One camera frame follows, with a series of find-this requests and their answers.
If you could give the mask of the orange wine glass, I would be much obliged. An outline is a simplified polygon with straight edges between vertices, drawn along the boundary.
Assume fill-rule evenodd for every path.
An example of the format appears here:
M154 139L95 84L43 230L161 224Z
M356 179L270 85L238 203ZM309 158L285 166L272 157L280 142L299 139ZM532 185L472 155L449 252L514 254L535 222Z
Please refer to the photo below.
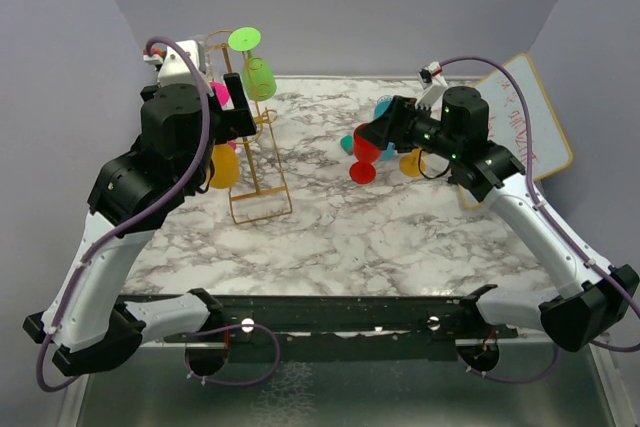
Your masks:
M208 186L214 189L231 188L240 177L238 157L228 144L215 145L211 153L210 178Z
M404 155L399 161L400 171L407 177L421 177L424 173L425 162L422 160L422 151L417 148Z

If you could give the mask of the red wine glass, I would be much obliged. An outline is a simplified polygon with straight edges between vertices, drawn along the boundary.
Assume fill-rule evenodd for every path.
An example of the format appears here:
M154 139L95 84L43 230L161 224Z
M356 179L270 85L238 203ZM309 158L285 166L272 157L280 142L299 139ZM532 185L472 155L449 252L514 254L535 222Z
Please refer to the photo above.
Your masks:
M367 123L360 124L353 132L353 155L356 162L351 165L349 175L358 184L369 184L376 178L374 163L381 157L383 150L376 147L361 135Z

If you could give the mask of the gold wire glass rack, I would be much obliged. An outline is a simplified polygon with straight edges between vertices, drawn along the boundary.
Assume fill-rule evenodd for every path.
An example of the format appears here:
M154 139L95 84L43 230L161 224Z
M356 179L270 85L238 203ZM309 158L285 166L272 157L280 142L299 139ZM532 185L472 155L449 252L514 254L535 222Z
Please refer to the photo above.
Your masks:
M243 55L228 45L228 38L234 30L219 29L204 37L206 60L214 64L216 70L211 81L224 83L223 75L232 72L241 76ZM277 112L264 106L267 100L256 102L248 97L247 100L257 133L235 139L240 177L231 188L226 189L231 219L236 225L293 213L292 197L273 128Z

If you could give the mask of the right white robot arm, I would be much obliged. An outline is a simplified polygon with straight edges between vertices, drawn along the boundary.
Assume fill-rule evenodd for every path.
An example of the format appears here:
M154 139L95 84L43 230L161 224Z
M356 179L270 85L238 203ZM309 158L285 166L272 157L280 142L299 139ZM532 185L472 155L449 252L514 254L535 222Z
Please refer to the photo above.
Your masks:
M461 330L481 338L496 324L545 332L577 352L625 315L639 285L629 265L615 267L571 229L528 181L509 149L488 137L489 106L471 87L444 92L438 119L415 99L392 98L387 111L357 137L382 149L420 148L450 164L456 184L500 216L547 271L549 291L518 293L493 287L459 314Z

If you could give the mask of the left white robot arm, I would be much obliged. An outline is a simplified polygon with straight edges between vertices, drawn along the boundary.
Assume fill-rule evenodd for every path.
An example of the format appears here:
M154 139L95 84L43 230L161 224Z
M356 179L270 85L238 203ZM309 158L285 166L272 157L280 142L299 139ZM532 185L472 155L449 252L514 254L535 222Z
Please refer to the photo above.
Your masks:
M131 267L168 214L203 190L212 149L256 132L237 73L226 74L232 109L208 98L210 128L196 160L202 111L195 86L147 86L141 92L141 132L131 148L107 162L89 195L78 252L64 285L44 312L26 317L24 331L56 347L53 363L66 377L113 370L143 344L190 333L206 342L222 324L221 304L204 289L160 301L123 301Z

